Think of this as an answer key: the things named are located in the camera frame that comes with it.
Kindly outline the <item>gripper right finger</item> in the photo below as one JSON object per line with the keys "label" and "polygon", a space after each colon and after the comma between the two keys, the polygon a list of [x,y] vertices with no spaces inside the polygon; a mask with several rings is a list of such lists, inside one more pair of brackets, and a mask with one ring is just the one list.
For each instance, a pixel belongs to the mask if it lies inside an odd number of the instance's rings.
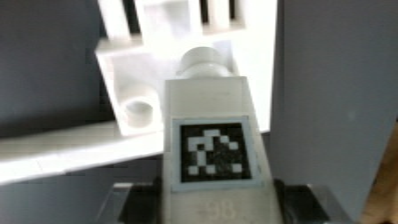
{"label": "gripper right finger", "polygon": [[285,224],[356,224],[324,185],[289,185],[274,180]]}

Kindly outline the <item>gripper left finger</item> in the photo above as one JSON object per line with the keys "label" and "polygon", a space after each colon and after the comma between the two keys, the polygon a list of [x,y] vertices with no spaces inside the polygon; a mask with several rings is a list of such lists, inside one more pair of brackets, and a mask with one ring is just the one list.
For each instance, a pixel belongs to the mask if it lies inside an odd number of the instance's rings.
{"label": "gripper left finger", "polygon": [[162,224],[161,183],[116,183],[106,196],[95,224]]}

